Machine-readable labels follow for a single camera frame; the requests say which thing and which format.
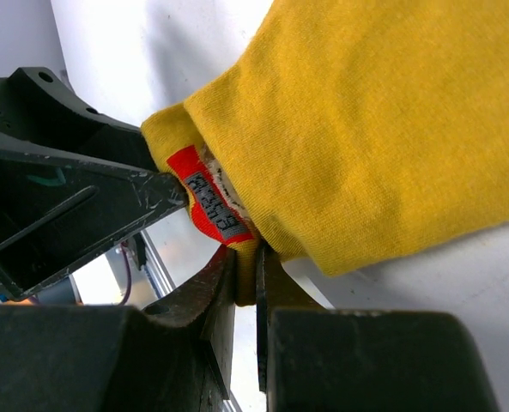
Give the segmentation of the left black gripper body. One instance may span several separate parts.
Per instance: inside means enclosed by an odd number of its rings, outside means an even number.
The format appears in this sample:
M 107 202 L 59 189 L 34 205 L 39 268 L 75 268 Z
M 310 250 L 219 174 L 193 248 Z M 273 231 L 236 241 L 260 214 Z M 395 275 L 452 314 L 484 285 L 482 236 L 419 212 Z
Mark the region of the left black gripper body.
M 27 122 L 24 106 L 17 88 L 9 77 L 0 77 L 0 137 L 12 137 L 25 142 L 27 140 Z

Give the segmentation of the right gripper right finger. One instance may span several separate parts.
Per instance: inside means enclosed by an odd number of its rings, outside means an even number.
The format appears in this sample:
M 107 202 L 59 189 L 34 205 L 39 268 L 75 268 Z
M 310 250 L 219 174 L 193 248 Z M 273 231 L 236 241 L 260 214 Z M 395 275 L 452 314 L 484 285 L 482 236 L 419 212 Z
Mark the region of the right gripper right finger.
M 444 312 L 326 309 L 256 258 L 258 384 L 270 411 L 496 411 L 476 343 Z

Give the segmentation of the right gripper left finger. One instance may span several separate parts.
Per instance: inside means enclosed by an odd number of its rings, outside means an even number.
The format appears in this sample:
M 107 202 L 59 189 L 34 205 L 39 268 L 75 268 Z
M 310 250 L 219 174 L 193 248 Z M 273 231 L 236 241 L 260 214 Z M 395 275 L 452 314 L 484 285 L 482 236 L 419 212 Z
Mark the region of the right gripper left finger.
M 0 411 L 219 411 L 230 397 L 235 254 L 134 306 L 0 305 Z

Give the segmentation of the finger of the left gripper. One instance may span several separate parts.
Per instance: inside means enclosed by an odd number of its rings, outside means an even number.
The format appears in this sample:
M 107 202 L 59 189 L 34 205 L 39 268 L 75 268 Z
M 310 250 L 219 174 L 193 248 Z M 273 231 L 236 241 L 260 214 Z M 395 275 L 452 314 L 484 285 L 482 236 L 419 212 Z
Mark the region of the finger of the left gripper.
M 155 172 L 138 127 L 81 100 L 46 68 L 19 68 L 9 87 L 24 111 L 24 137 L 49 148 Z
M 0 294 L 25 299 L 187 203 L 137 129 L 69 151 L 0 132 Z

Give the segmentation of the yellow sock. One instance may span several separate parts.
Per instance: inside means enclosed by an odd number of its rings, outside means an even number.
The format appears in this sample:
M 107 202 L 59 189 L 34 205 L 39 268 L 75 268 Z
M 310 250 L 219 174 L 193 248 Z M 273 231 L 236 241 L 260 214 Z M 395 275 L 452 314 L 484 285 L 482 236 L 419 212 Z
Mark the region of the yellow sock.
M 239 61 L 142 134 L 195 226 L 328 276 L 509 221 L 509 1 L 275 1 Z

